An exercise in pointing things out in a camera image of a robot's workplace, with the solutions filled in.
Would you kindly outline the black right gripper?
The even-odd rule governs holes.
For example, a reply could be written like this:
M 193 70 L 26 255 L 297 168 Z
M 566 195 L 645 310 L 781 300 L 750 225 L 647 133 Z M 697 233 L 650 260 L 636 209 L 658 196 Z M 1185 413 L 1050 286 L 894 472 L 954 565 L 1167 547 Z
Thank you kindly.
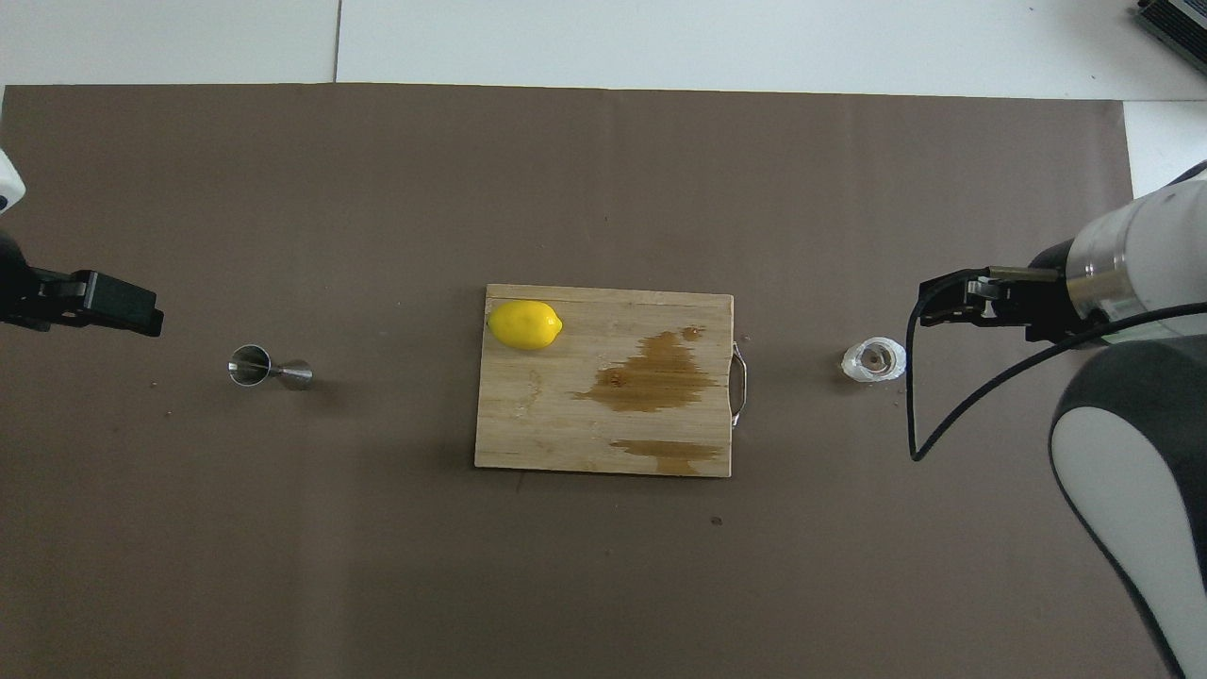
M 1073 239 L 1039 251 L 1030 261 L 1030 268 L 1059 273 L 1056 283 L 1043 283 L 1034 302 L 1032 322 L 1021 314 L 1021 306 L 1013 298 L 1010 283 L 967 283 L 973 280 L 992 280 L 991 267 L 962 268 L 935 279 L 931 287 L 919 288 L 919 323 L 931 327 L 944 323 L 966 323 L 976 327 L 1022 327 L 1027 343 L 1062 343 L 1107 323 L 1108 317 L 1092 310 L 1081 317 L 1074 308 L 1067 289 L 1067 261 Z

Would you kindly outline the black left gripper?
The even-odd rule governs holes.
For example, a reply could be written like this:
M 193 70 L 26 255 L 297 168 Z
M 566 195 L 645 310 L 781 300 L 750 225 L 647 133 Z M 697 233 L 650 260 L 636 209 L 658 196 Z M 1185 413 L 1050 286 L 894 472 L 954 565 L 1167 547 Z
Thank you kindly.
M 28 308 L 37 297 L 37 306 Z M 27 265 L 17 241 L 1 232 L 1 323 L 48 332 L 52 324 L 99 326 L 162 336 L 164 314 L 151 289 L 95 270 L 52 273 Z

